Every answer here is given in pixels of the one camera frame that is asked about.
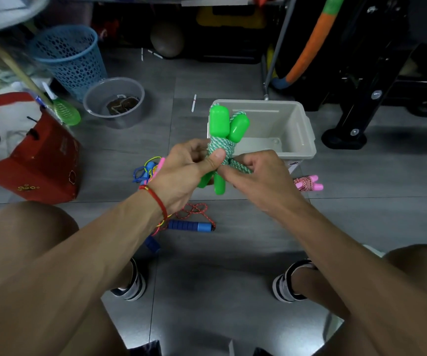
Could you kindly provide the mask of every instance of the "thigh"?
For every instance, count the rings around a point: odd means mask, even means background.
[[[55,206],[21,202],[0,209],[0,284],[78,229],[75,220]],[[90,308],[61,356],[127,354],[99,300]]]
[[[427,290],[427,245],[412,245],[393,250],[385,255],[384,259],[405,272],[412,282]],[[353,315],[314,355],[379,356]]]

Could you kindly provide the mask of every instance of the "blue laundry basket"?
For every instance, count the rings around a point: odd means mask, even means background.
[[[107,78],[96,32],[82,25],[47,29],[29,43],[33,59],[44,64],[78,101],[95,83]]]

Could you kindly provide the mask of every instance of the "foot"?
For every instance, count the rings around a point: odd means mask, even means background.
[[[111,292],[117,297],[122,297],[127,301],[135,301],[143,296],[144,291],[146,291],[146,281],[138,271],[136,261],[134,258],[131,258],[131,265],[133,266],[133,275],[131,281],[125,289],[112,289]]]
[[[293,263],[284,274],[279,275],[273,281],[273,294],[275,295],[276,299],[286,303],[307,299],[306,296],[295,293],[291,285],[291,276],[293,275],[293,272],[297,269],[300,269],[301,267],[316,269],[310,259]]]

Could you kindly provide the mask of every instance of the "red shopping bag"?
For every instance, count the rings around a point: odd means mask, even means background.
[[[80,186],[79,142],[26,92],[0,95],[0,186],[62,203]]]

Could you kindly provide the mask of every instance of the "hand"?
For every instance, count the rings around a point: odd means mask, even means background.
[[[224,149],[217,149],[206,157],[208,143],[207,138],[196,138],[175,145],[156,177],[149,182],[169,215],[184,207],[201,177],[216,170],[225,160]]]
[[[307,204],[276,152],[253,152],[237,156],[235,160],[253,173],[244,174],[225,165],[220,166],[217,172],[268,215],[275,217],[284,208]]]

